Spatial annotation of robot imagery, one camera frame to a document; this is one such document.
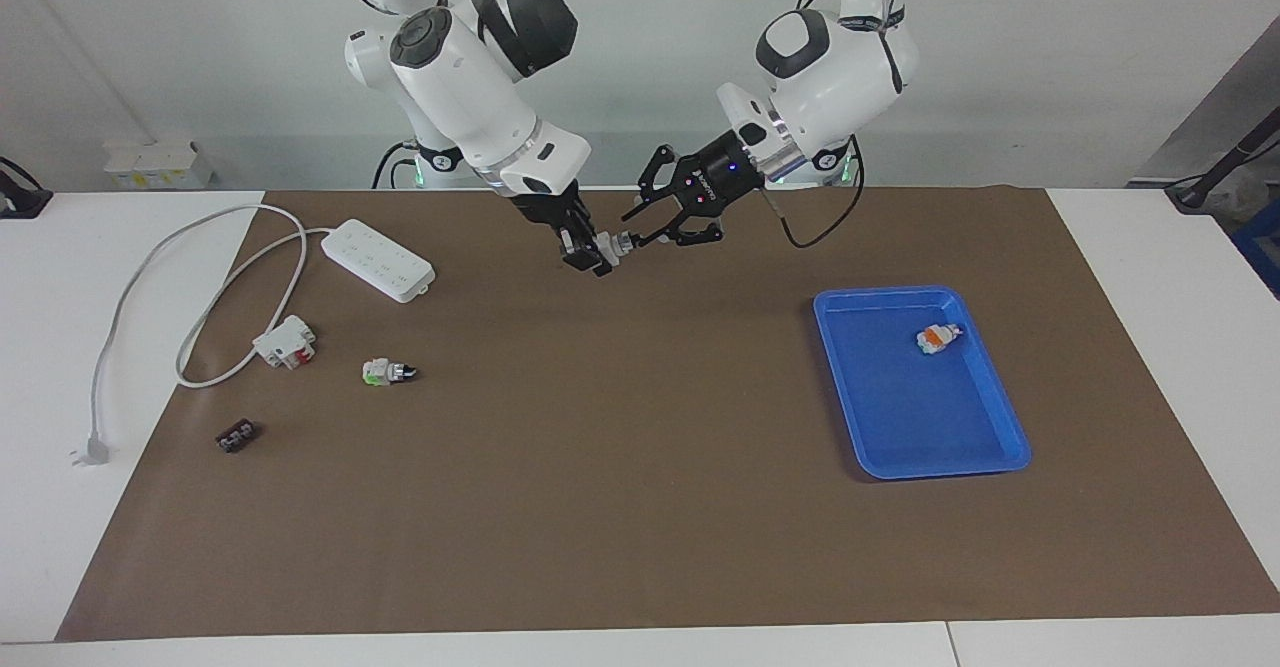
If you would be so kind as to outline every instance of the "white wall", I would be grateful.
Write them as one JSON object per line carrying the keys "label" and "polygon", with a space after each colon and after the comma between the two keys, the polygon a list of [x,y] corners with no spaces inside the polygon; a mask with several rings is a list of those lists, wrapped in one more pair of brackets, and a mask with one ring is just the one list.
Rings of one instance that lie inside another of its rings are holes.
{"label": "white wall", "polygon": [[[1138,175],[1178,179],[1202,174],[1276,106],[1280,106],[1280,19],[1244,52]],[[1267,140],[1263,147],[1274,141]],[[1280,181],[1280,149],[1251,169],[1263,181]]]}
{"label": "white wall", "polygon": [[[521,84],[628,183],[654,143],[724,128],[714,90],[758,84],[760,29],[794,0],[567,0],[572,58]],[[47,0],[143,131],[196,138],[232,187],[364,187],[397,108],[347,74],[355,0]],[[1280,0],[905,0],[915,83],[864,131],[874,183],[1120,187],[1280,12]],[[97,143],[137,131],[0,0],[0,149],[104,188]]]}

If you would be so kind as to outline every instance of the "electronic component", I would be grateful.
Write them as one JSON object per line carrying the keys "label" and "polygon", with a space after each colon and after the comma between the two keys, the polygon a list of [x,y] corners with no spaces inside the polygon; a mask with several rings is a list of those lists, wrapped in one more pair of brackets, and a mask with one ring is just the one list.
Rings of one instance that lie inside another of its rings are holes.
{"label": "electronic component", "polygon": [[239,449],[243,449],[244,446],[257,439],[261,434],[262,430],[260,426],[248,420],[241,420],[236,422],[232,429],[218,435],[215,442],[218,443],[219,449],[223,449],[223,452],[228,454],[234,454],[236,452],[239,452]]}
{"label": "electronic component", "polygon": [[925,355],[937,355],[963,334],[960,325],[932,325],[915,335],[915,344],[919,344],[920,352]]}
{"label": "electronic component", "polygon": [[361,220],[343,221],[321,239],[320,248],[330,260],[399,303],[424,294],[435,280],[435,268],[429,261]]}
{"label": "electronic component", "polygon": [[365,384],[371,387],[389,387],[417,376],[417,369],[403,362],[392,362],[388,357],[379,357],[365,362],[362,371]]}
{"label": "electronic component", "polygon": [[274,330],[255,339],[253,350],[270,366],[296,370],[316,356],[315,342],[311,328],[297,315],[289,315]]}
{"label": "electronic component", "polygon": [[622,230],[618,234],[609,234],[603,230],[600,234],[595,236],[595,246],[600,250],[600,256],[611,266],[617,268],[622,262],[622,257],[631,253],[635,248],[635,239],[632,239],[631,233]]}

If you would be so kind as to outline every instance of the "white cable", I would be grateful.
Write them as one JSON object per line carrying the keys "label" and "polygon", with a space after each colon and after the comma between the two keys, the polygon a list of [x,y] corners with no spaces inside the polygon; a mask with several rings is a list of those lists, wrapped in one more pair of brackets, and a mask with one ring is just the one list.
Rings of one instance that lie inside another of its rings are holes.
{"label": "white cable", "polygon": [[106,342],[102,344],[102,351],[99,352],[97,362],[93,365],[93,380],[90,392],[90,433],[84,448],[77,454],[76,458],[77,465],[104,465],[108,461],[108,448],[102,443],[101,431],[99,430],[99,425],[101,424],[101,415],[99,407],[99,390],[100,390],[99,388],[102,380],[102,370],[106,362],[106,353],[110,351],[111,344],[115,342],[115,333],[119,330],[120,312],[124,311],[124,302],[125,300],[128,300],[129,293],[133,292],[133,287],[137,284],[137,280],[142,277],[142,271],[146,271],[147,266],[151,265],[151,261],[155,260],[156,256],[159,256],[160,252],[169,246],[169,243],[173,243],[174,239],[178,239],[183,234],[188,233],[188,230],[198,228],[200,225],[206,224],[206,221],[216,220],[218,218],[224,215],[230,215],[230,213],[242,213],[244,210],[266,210],[269,213],[278,213],[278,215],[284,216],[289,221],[293,221],[293,227],[297,228],[297,230],[294,230],[293,234],[283,239],[275,239],[275,242],[261,248],[259,252],[253,253],[252,257],[242,262],[241,266],[236,268],[236,270],[233,270],[230,275],[227,277],[227,280],[224,280],[223,285],[218,289],[218,294],[214,296],[212,301],[209,303],[205,311],[200,314],[200,317],[196,320],[196,324],[191,328],[191,332],[187,333],[187,337],[182,342],[182,347],[178,351],[178,358],[174,362],[174,367],[178,371],[178,384],[188,387],[191,389],[202,389],[215,384],[221,384],[229,380],[230,376],[238,374],[238,371],[243,370],[243,367],[248,366],[248,364],[253,360],[252,350],[250,350],[250,353],[247,353],[247,356],[243,357],[243,360],[241,360],[234,367],[230,367],[230,370],[228,370],[220,376],[215,376],[212,380],[205,383],[193,383],[187,380],[187,376],[183,375],[183,371],[186,370],[187,366],[187,360],[188,357],[191,357],[191,344],[195,342],[195,338],[200,333],[201,328],[205,326],[205,321],[209,319],[209,314],[214,310],[214,306],[215,303],[218,303],[218,300],[221,298],[221,294],[227,292],[227,288],[230,287],[230,284],[238,278],[238,275],[243,274],[243,271],[248,269],[248,266],[252,265],[252,262],[256,262],[265,253],[273,251],[275,247],[280,247],[282,245],[288,243],[292,239],[298,239],[301,237],[302,239],[300,239],[301,247],[298,248],[298,262],[293,270],[293,277],[289,279],[288,287],[284,288],[284,294],[280,298],[280,303],[275,307],[275,312],[271,315],[271,321],[268,324],[266,330],[264,330],[264,334],[275,329],[275,325],[279,324],[280,316],[284,312],[284,307],[288,306],[289,298],[293,297],[293,289],[297,287],[298,278],[302,277],[302,269],[306,266],[306,260],[307,260],[306,236],[317,233],[329,233],[330,229],[308,230],[302,227],[301,220],[291,215],[291,213],[282,210],[282,207],[275,207],[271,205],[238,205],[236,207],[225,207],[225,210],[219,210],[218,213],[212,213],[212,215],[207,215],[196,221],[192,221],[191,224],[178,230],[174,230],[174,233],[169,234],[169,237],[160,239],[160,243],[156,245],[154,248],[151,248],[151,252],[147,253],[145,260],[142,260],[141,265],[138,265],[138,269],[133,271],[133,277],[131,277],[128,283],[124,284],[124,292],[120,293],[119,301],[115,302],[115,312],[111,316],[111,328],[106,333]]}

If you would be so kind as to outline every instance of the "power strip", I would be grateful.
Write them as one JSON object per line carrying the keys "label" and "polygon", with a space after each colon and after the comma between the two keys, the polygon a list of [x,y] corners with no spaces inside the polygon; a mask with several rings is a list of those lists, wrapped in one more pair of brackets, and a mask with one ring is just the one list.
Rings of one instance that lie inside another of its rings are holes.
{"label": "power strip", "polygon": [[435,280],[435,268],[361,220],[347,220],[320,247],[329,259],[387,297],[406,303],[425,293]]}

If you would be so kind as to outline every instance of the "small black object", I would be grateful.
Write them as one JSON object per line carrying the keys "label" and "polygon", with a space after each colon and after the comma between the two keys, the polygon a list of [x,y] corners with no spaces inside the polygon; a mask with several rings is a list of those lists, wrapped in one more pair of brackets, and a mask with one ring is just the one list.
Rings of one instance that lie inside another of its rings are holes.
{"label": "small black object", "polygon": [[[659,169],[672,163],[676,164],[676,170],[671,177],[671,183],[663,188],[654,188],[653,183]],[[680,247],[689,247],[723,239],[724,232],[721,229],[719,216],[724,207],[751,189],[763,188],[764,175],[751,165],[751,160],[742,151],[737,136],[732,131],[726,131],[707,147],[684,157],[678,157],[675,149],[663,143],[653,154],[649,166],[645,166],[637,184],[640,187],[640,204],[626,213],[622,221],[635,218],[646,207],[667,197],[676,197],[680,213],[654,233],[636,238],[636,247],[644,247],[659,237],[675,239]],[[703,230],[681,229],[685,221],[694,218],[712,221]]]}
{"label": "small black object", "polygon": [[[0,220],[33,220],[40,216],[44,211],[45,205],[49,205],[50,198],[54,198],[54,193],[49,189],[41,189],[36,179],[27,174],[27,170],[22,170],[18,165],[14,165],[9,160],[4,160],[6,166],[12,166],[14,172],[23,175],[24,179],[31,181],[36,189],[23,189],[18,187],[18,183],[13,181],[5,172],[0,172]],[[4,200],[8,198],[13,202],[13,210],[5,207]]]}
{"label": "small black object", "polygon": [[236,422],[232,429],[218,435],[218,447],[228,454],[234,454],[243,449],[244,446],[257,439],[262,434],[262,429],[248,420],[241,420]]}

